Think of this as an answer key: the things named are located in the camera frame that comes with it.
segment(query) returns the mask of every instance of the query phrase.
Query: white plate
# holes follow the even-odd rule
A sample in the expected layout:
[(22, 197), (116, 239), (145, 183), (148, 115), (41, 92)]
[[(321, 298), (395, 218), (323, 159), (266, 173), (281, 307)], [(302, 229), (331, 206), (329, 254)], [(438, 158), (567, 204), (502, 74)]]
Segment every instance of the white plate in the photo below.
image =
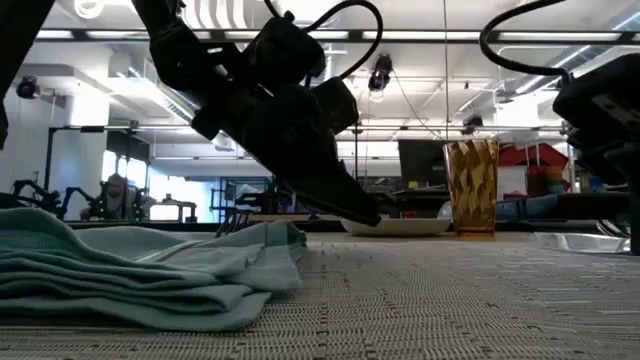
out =
[(432, 236), (447, 231), (451, 220), (441, 219), (382, 219), (376, 227), (341, 219), (351, 235), (359, 236)]

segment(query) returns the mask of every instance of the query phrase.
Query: table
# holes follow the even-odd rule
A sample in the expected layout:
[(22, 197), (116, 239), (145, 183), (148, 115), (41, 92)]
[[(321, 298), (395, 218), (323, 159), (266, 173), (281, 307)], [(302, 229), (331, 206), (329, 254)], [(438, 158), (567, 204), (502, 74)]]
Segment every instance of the table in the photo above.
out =
[(239, 333), (105, 322), (12, 327), (5, 353), (54, 359), (633, 359), (640, 260), (540, 249), (531, 235), (309, 234), (304, 287)]

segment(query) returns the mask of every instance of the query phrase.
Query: red object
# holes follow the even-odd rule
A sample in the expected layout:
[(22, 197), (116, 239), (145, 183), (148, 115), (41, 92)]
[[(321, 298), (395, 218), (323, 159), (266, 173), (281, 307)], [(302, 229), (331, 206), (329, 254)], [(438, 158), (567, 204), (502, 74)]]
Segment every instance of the red object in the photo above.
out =
[[(529, 151), (529, 163), (536, 164), (538, 162), (538, 156), (536, 154), (536, 146), (531, 145), (527, 148)], [(564, 169), (569, 162), (569, 159), (551, 147), (549, 144), (538, 145), (538, 151), (540, 153), (540, 165), (557, 166)], [(516, 146), (503, 146), (500, 149), (500, 157), (498, 159), (498, 166), (518, 166), (527, 164), (527, 152), (525, 149), (518, 149)]]
[(547, 171), (543, 166), (529, 166), (527, 168), (527, 195), (538, 197), (547, 193)]

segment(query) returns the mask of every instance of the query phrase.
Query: amber drinking glass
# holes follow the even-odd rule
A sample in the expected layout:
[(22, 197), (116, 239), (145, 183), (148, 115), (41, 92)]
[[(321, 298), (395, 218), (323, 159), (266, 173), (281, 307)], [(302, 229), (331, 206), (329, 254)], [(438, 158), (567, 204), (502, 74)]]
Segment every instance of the amber drinking glass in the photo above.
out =
[(462, 237), (493, 237), (498, 192), (498, 142), (467, 140), (444, 146), (453, 227)]

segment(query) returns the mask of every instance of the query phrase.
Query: fluorescent light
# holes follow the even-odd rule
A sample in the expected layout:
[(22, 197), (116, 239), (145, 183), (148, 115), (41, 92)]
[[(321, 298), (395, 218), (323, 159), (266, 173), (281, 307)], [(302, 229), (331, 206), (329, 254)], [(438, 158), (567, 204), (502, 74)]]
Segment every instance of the fluorescent light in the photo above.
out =
[(251, 40), (254, 37), (258, 36), (259, 31), (226, 31), (225, 37), (229, 40)]
[(69, 30), (40, 30), (36, 39), (73, 39)]
[(316, 40), (339, 40), (349, 37), (348, 31), (312, 31), (309, 33)]
[(618, 26), (614, 27), (613, 30), (620, 30), (623, 27), (627, 26), (630, 22), (640, 18), (640, 11), (631, 15), (627, 20), (621, 22)]
[[(378, 33), (365, 31), (362, 37), (373, 40)], [(384, 31), (382, 38), (385, 40), (477, 40), (480, 37), (478, 31)]]
[(213, 29), (216, 27), (216, 24), (211, 18), (211, 8), (209, 5), (209, 1), (200, 1), (200, 21), (202, 21), (202, 25), (204, 25), (206, 29)]
[[(581, 47), (580, 50), (578, 50), (578, 51), (574, 52), (573, 54), (567, 56), (566, 58), (560, 60), (557, 64), (553, 65), (553, 67), (557, 68), (557, 67), (563, 66), (564, 64), (568, 63), (569, 61), (575, 59), (578, 55), (580, 55), (583, 52), (587, 51), (589, 48), (591, 48), (591, 45), (587, 45), (587, 46)], [(543, 78), (544, 78), (544, 76), (536, 76), (536, 77), (534, 77), (531, 81), (529, 81), (528, 83), (526, 83), (526, 84), (522, 85), (521, 87), (519, 87), (516, 90), (516, 93), (521, 94), (521, 93), (527, 92), (529, 89), (531, 89), (531, 87), (533, 85), (537, 84), (538, 81), (542, 80)]]
[(347, 50), (325, 50), (325, 55), (347, 55)]
[(185, 4), (184, 19), (187, 25), (192, 29), (202, 29), (202, 24), (200, 24), (196, 13), (195, 0), (183, 0), (183, 2)]
[(244, 21), (244, 0), (233, 0), (233, 22), (238, 29), (247, 28), (247, 23)]
[(221, 28), (233, 28), (229, 22), (229, 15), (227, 15), (227, 0), (216, 1), (216, 19), (218, 20), (218, 24), (220, 24)]
[(174, 132), (176, 134), (182, 134), (182, 135), (195, 135), (195, 134), (198, 133), (197, 131), (193, 130), (192, 128), (177, 129), (177, 130), (174, 130)]
[(208, 31), (194, 31), (193, 33), (200, 40), (209, 40), (209, 39), (211, 39), (211, 34)]
[(613, 41), (620, 33), (611, 32), (503, 32), (500, 40), (547, 40), (547, 41)]
[(146, 31), (108, 31), (92, 30), (87, 31), (87, 36), (94, 39), (122, 40), (122, 39), (149, 39)]
[(578, 51), (574, 52), (573, 54), (567, 56), (566, 58), (560, 60), (560, 62), (555, 64), (555, 65), (553, 65), (553, 67), (560, 67), (560, 66), (568, 63), (569, 61), (571, 61), (574, 58), (576, 58), (578, 55), (580, 55), (583, 52), (587, 51), (590, 47), (591, 47), (591, 45), (587, 45), (587, 46), (581, 47), (580, 50), (578, 50)]

